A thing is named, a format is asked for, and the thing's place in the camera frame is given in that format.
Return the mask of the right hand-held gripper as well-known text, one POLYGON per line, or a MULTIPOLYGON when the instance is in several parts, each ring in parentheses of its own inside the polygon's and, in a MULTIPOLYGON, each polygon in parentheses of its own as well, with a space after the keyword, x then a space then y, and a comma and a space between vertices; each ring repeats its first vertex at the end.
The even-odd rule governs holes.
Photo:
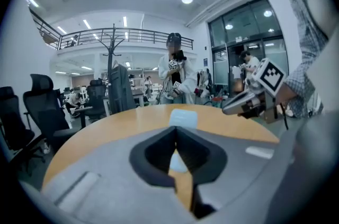
POLYGON ((226 103, 223 114, 240 114, 247 119, 258 117, 266 123, 283 119, 276 97, 285 78, 285 72, 276 63, 262 59, 247 81, 248 88, 226 103))

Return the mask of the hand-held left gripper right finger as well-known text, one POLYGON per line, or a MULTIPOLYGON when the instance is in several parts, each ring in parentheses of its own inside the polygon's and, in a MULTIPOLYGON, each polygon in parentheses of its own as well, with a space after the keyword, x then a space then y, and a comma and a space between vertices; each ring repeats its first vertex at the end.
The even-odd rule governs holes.
POLYGON ((176 128, 176 150, 191 173, 194 185, 214 182, 227 164, 224 149, 186 128, 176 128))

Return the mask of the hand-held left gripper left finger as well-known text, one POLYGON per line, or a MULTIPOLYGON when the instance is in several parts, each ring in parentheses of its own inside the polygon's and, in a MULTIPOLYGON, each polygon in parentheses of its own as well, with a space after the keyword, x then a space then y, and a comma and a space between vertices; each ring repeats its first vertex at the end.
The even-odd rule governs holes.
POLYGON ((147 184, 156 187, 174 187, 168 175, 172 155, 176 150, 176 128, 169 127, 136 144, 129 155, 135 173, 147 184))

